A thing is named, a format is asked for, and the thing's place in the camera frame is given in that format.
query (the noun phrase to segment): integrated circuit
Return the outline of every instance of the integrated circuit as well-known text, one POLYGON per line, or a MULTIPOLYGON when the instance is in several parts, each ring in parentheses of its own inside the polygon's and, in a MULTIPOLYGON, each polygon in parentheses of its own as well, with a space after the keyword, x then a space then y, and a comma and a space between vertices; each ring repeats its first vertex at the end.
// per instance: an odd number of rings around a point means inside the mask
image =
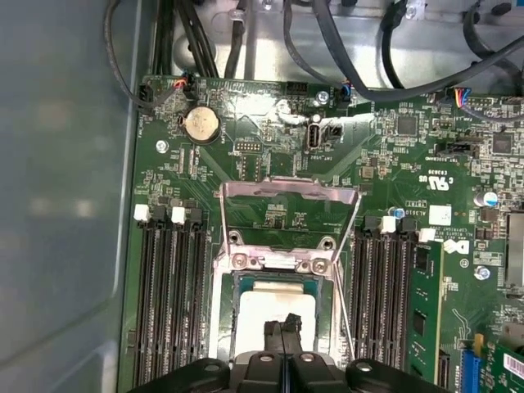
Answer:
POLYGON ((396 129, 399 135, 416 136, 418 133, 417 118, 412 116, 399 117, 396 129))
POLYGON ((511 154, 513 146, 513 136, 510 133, 493 134, 493 153, 511 154))

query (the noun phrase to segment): colorful wires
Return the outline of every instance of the colorful wires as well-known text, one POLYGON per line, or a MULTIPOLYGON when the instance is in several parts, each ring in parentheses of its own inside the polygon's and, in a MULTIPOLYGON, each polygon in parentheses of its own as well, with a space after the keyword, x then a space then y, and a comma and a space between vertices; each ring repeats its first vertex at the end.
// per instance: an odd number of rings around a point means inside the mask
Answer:
POLYGON ((455 103, 458 108, 462 108, 468 102, 468 97, 472 90, 470 88, 456 88, 455 89, 455 103))

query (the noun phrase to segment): screw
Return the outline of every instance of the screw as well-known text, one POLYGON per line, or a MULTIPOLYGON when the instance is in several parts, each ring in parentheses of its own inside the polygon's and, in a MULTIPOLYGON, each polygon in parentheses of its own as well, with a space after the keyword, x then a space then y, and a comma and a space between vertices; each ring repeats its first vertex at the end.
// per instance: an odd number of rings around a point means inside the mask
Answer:
POLYGON ((484 281, 490 277, 491 271, 486 266, 477 266, 473 275, 477 280, 484 281))
POLYGON ((270 11, 273 7, 273 0, 262 0, 262 6, 266 11, 270 11))
POLYGON ((314 356, 312 354, 302 354, 300 355, 300 358, 306 363, 311 363, 314 360, 314 356))
POLYGON ((369 373, 371 370, 373 370, 371 366, 365 362, 357 363, 357 368, 360 371, 364 371, 365 373, 369 373))
POLYGON ((324 91, 318 92, 315 99, 320 105, 326 105, 329 102, 329 93, 324 91))
POLYGON ((414 5, 408 6, 406 9, 406 19, 413 19, 417 15, 417 8, 414 5))
POLYGON ((209 372, 219 371, 219 370, 220 370, 220 367, 217 366, 216 364, 210 364, 209 366, 206 366, 204 368, 204 371, 209 371, 209 372))
POLYGON ((156 141, 155 149, 161 154, 167 153, 167 151, 169 150, 169 144, 166 141, 162 140, 156 141))
POLYGON ((311 269, 313 270, 313 273, 324 274, 326 273, 326 270, 328 270, 328 264, 326 263, 326 260, 314 260, 311 269))
POLYGON ((233 267, 235 269, 244 269, 247 266, 247 258, 244 254, 233 255, 233 267))

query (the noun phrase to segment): sticker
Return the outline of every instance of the sticker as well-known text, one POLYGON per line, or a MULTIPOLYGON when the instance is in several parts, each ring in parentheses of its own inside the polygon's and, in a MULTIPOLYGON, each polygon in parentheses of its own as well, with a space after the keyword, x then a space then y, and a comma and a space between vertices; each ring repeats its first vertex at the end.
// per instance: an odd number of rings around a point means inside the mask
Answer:
POLYGON ((429 206, 429 224, 449 227, 451 225, 451 206, 429 206))
POLYGON ((524 363, 512 358, 508 354, 504 354, 504 368, 519 378, 524 379, 524 363))

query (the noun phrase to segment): white label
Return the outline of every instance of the white label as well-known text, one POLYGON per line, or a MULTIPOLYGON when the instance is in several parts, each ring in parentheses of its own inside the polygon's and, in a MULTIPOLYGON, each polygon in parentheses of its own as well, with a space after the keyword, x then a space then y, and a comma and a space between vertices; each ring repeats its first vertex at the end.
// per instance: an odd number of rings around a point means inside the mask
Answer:
POLYGON ((512 358, 508 354, 504 354, 504 368, 519 378, 524 379, 524 363, 512 358))
POLYGON ((429 206, 429 224, 449 227, 451 225, 451 206, 429 206))
POLYGON ((453 178, 446 178, 445 176, 418 176, 420 183, 428 183, 430 190, 435 191, 449 191, 449 185, 453 184, 453 178))

